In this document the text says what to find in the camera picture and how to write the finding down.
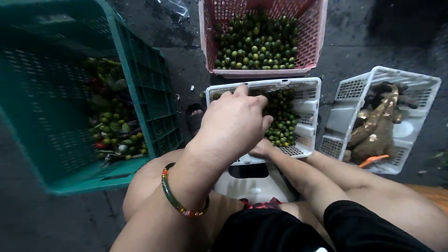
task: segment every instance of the plastic bag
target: plastic bag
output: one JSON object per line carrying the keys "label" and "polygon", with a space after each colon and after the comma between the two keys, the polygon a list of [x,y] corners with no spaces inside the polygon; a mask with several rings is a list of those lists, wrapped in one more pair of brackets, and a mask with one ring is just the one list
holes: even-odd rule
{"label": "plastic bag", "polygon": [[182,0],[157,0],[157,2],[184,18],[190,17],[190,13]]}

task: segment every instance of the black sandal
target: black sandal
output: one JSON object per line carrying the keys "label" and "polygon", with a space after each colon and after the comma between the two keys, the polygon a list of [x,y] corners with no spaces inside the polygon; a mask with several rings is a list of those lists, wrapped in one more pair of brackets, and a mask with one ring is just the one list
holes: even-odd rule
{"label": "black sandal", "polygon": [[[202,110],[202,113],[192,115],[192,113],[196,110]],[[202,117],[204,116],[205,110],[206,109],[199,103],[191,104],[187,108],[186,115],[187,115],[188,129],[190,130],[191,136],[193,137],[198,133],[199,129],[201,128],[201,121]]]}

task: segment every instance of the red patterned fabric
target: red patterned fabric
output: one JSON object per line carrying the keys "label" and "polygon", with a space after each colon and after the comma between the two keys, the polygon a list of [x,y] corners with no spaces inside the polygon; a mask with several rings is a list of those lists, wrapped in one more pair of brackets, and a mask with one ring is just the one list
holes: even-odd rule
{"label": "red patterned fabric", "polygon": [[273,197],[269,202],[255,203],[253,205],[249,204],[248,199],[240,199],[241,202],[245,204],[244,209],[280,209],[281,202]]}

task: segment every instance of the bracelet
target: bracelet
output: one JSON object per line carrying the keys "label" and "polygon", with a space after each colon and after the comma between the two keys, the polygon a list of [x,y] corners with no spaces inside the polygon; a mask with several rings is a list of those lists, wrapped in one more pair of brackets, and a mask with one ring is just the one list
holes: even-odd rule
{"label": "bracelet", "polygon": [[164,170],[162,171],[162,188],[164,189],[164,193],[165,196],[167,197],[169,203],[177,210],[179,211],[181,214],[183,214],[184,216],[187,217],[197,217],[197,216],[202,216],[204,215],[207,210],[208,210],[208,206],[210,204],[210,197],[207,196],[207,199],[205,200],[205,206],[204,208],[199,211],[190,211],[187,210],[185,207],[183,207],[179,201],[176,200],[176,198],[174,198],[173,194],[171,193],[171,190],[169,189],[169,185],[168,185],[168,170],[173,167],[176,163],[170,163],[167,166],[165,166]]}

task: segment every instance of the white plastic crate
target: white plastic crate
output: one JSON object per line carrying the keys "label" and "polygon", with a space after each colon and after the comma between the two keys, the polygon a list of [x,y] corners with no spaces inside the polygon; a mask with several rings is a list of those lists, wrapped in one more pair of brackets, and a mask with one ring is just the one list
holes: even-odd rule
{"label": "white plastic crate", "polygon": [[384,81],[407,84],[409,88],[405,94],[416,99],[419,107],[410,109],[399,105],[403,118],[402,123],[394,124],[393,128],[396,157],[381,160],[368,166],[366,170],[383,174],[401,172],[439,90],[442,81],[438,77],[376,66],[369,73],[341,81],[322,138],[320,152],[342,160],[356,115],[364,105],[367,91],[371,85],[378,85]]}
{"label": "white plastic crate", "polygon": [[[295,91],[294,100],[292,101],[293,109],[299,113],[301,118],[297,119],[297,125],[294,129],[295,144],[289,147],[280,147],[280,150],[294,158],[307,157],[313,153],[316,141],[317,114],[319,111],[321,84],[319,78],[276,79],[211,86],[205,92],[207,107],[213,101],[214,94],[222,94],[226,91],[234,92],[240,84],[246,84],[249,90],[263,90],[267,92],[281,88],[292,88]],[[265,162],[264,159],[245,154],[232,165]]]}

